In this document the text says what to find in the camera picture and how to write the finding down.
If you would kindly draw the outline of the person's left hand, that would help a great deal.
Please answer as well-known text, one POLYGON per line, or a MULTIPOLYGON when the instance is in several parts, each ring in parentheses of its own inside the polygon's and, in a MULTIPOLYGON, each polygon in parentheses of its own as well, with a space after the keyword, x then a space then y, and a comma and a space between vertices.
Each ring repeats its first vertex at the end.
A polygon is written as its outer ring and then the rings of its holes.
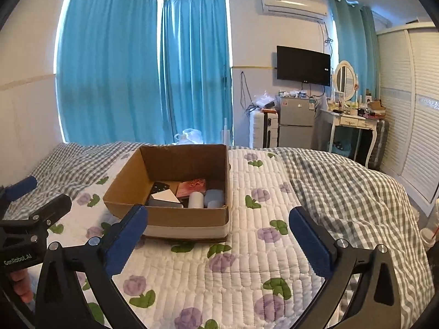
POLYGON ((27 269, 18 270, 9 273, 8 278, 13 283, 14 292, 21 298, 25 304, 33 300, 33 292, 30 286, 30 276, 27 269))

